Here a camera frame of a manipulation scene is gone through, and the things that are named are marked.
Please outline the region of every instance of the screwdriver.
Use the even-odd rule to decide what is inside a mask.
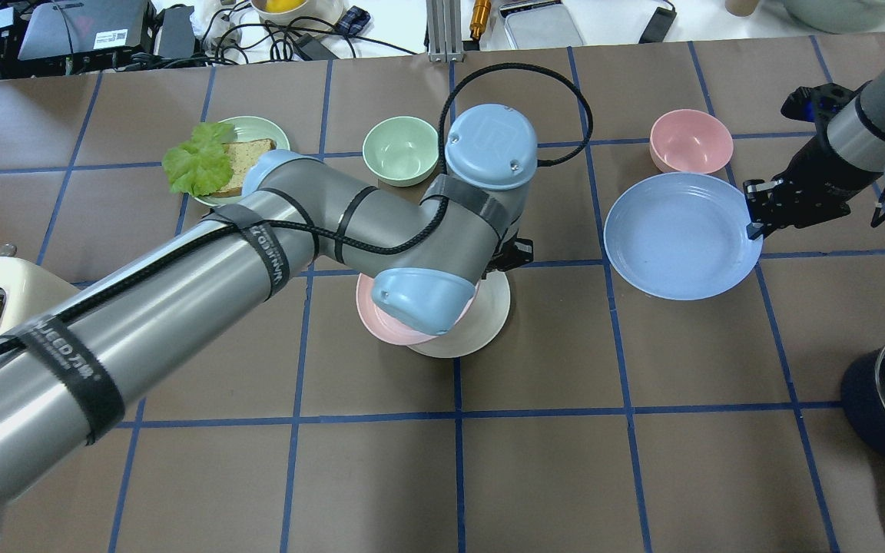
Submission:
[[[480,41],[487,31],[487,20],[491,17],[491,0],[477,0],[473,5],[473,17],[470,18],[470,38]]]

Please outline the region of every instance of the blue plate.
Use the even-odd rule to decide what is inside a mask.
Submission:
[[[716,177],[664,173],[611,207],[603,242],[624,280],[665,299],[713,297],[756,265],[763,239],[747,238],[744,194]]]

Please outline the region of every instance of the tiled table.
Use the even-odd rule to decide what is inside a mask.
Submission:
[[[599,240],[612,202],[657,172],[658,115],[716,114],[737,145],[720,175],[766,178],[811,136],[777,114],[787,94],[857,87],[885,66],[885,35],[3,81],[0,243],[101,279],[204,214],[158,161],[232,115],[376,183],[358,157],[373,124],[435,120],[457,78],[516,59],[580,84],[595,141],[539,172],[521,232],[538,261],[509,274],[491,346],[450,361],[379,343],[355,274],[320,260],[18,501],[0,553],[885,551],[885,461],[838,403],[849,361],[885,342],[874,191],[852,217],[773,235],[705,301],[639,293]],[[483,78],[457,108],[482,101],[529,115],[543,157],[585,124],[531,74]]]

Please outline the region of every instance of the velcro strap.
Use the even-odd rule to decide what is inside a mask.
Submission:
[[[255,252],[261,258],[261,263],[268,270],[268,298],[271,298],[278,290],[282,290],[285,283],[288,283],[291,275],[289,274],[289,259],[285,255],[278,238],[271,225],[264,223],[263,218],[255,213],[255,210],[249,207],[241,206],[241,204],[225,204],[224,206],[216,206],[211,208],[211,214],[206,217],[208,220],[219,220],[224,223],[232,224],[241,232],[245,240],[252,245]]]
[[[498,238],[502,239],[507,227],[513,223],[510,213],[498,199],[487,191],[452,176],[439,175],[433,184],[429,185],[425,196],[422,196],[422,201],[438,196],[445,196],[477,214],[477,217],[491,225]]]
[[[67,386],[88,420],[88,445],[98,441],[125,417],[125,400],[94,353],[67,325],[50,315],[15,333],[50,372]]]

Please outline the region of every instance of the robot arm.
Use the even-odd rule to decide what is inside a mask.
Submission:
[[[885,172],[885,71],[855,92],[798,88],[781,113],[813,121],[817,134],[771,182],[744,183],[751,238],[846,216],[847,200]]]
[[[376,277],[373,300],[409,326],[452,328],[487,270],[531,261],[516,234],[537,137],[519,112],[476,106],[453,124],[446,162],[452,175],[415,206],[274,151],[240,203],[13,329],[25,349],[0,354],[0,521],[10,501],[319,255]]]

